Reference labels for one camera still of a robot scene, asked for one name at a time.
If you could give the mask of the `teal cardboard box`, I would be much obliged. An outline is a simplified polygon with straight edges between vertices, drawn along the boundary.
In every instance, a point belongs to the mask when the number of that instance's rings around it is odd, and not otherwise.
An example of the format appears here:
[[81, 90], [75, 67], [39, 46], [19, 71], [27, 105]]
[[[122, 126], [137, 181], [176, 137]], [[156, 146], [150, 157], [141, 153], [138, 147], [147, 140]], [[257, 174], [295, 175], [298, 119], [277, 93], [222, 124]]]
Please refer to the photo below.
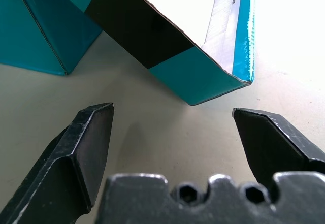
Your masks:
[[254, 0], [0, 0], [0, 63], [70, 74], [105, 32], [189, 105], [254, 80]]

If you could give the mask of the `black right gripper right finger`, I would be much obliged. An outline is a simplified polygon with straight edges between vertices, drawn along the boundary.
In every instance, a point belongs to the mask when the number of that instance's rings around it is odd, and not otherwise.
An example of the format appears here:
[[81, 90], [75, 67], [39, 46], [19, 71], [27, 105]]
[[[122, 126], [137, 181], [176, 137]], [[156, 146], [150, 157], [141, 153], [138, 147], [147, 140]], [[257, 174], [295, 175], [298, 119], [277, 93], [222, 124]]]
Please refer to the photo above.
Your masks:
[[283, 116], [246, 108], [234, 108], [232, 116], [258, 183], [269, 185], [277, 172], [306, 171], [325, 175], [325, 152]]

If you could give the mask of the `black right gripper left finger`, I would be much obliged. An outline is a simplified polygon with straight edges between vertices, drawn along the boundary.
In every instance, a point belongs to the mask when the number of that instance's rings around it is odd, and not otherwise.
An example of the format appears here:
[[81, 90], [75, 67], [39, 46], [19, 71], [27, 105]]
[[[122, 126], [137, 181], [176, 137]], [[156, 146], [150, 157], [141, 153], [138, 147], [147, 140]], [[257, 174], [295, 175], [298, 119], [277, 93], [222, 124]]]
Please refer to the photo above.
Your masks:
[[88, 214], [105, 171], [113, 115], [112, 103], [79, 111], [0, 212], [0, 224], [75, 224]]

